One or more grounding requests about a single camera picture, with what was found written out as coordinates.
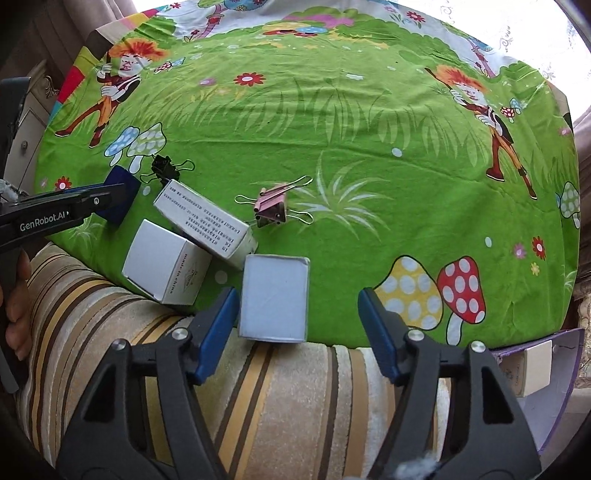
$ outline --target finger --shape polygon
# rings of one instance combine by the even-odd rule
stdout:
[[[31,278],[31,261],[27,252],[24,250],[21,250],[21,255],[18,257],[17,278],[19,280],[28,280]]]
[[[26,320],[11,323],[6,329],[6,343],[14,351],[22,347],[30,336],[29,322]]]
[[[6,301],[6,315],[11,322],[17,322],[28,314],[31,306],[31,297],[27,283],[18,280],[14,290]]]
[[[21,361],[27,358],[29,353],[31,353],[31,348],[33,348],[33,339],[29,335],[25,343],[17,350],[17,358]]]

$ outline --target pink binder clip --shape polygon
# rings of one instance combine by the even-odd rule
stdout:
[[[292,189],[305,187],[314,179],[310,176],[303,176],[291,183],[276,185],[271,189],[262,189],[258,198],[251,199],[244,195],[237,195],[234,198],[236,203],[254,205],[253,211],[257,227],[263,227],[270,223],[285,223],[288,218],[295,218],[306,225],[314,222],[314,217],[308,212],[298,212],[288,209],[286,205],[287,192]]]

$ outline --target blue gripper pad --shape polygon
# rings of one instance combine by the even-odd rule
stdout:
[[[201,338],[194,374],[197,385],[203,385],[215,373],[239,310],[240,297],[236,289],[224,288],[213,305],[195,315],[191,322],[189,328],[194,338]]]
[[[121,225],[125,215],[127,215],[127,212],[129,212],[129,209],[133,205],[135,196],[138,194],[141,184],[141,182],[131,173],[129,173],[123,167],[116,165],[107,175],[103,185],[116,185],[118,183],[123,183],[125,185],[125,201],[115,207],[96,212],[98,216],[104,218],[107,220],[107,222],[116,226]]]
[[[357,310],[365,334],[368,336],[369,344],[374,351],[379,370],[383,376],[394,383],[400,375],[396,365],[396,347],[382,319],[382,314],[389,312],[386,312],[381,303],[375,305],[365,290],[359,292]]]

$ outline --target orange hair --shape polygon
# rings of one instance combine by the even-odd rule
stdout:
[[[476,90],[480,90],[482,93],[487,92],[486,87],[478,80],[470,78],[463,71],[454,67],[439,65],[435,75],[439,80],[448,86],[463,84],[468,85],[469,87],[474,87]]]
[[[155,41],[145,38],[129,38],[109,50],[109,55],[114,59],[120,59],[123,55],[137,55],[148,60],[161,60],[167,54],[166,50],[158,48]]]

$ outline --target white cardboard box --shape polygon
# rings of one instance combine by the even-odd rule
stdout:
[[[305,342],[309,271],[308,258],[248,255],[238,335],[266,342]]]
[[[506,356],[499,367],[517,397],[547,387],[552,370],[552,340]]]
[[[258,246],[252,229],[186,185],[171,180],[154,206],[203,248],[239,270]]]
[[[144,220],[129,248],[123,275],[154,300],[192,305],[212,260],[186,238]]]

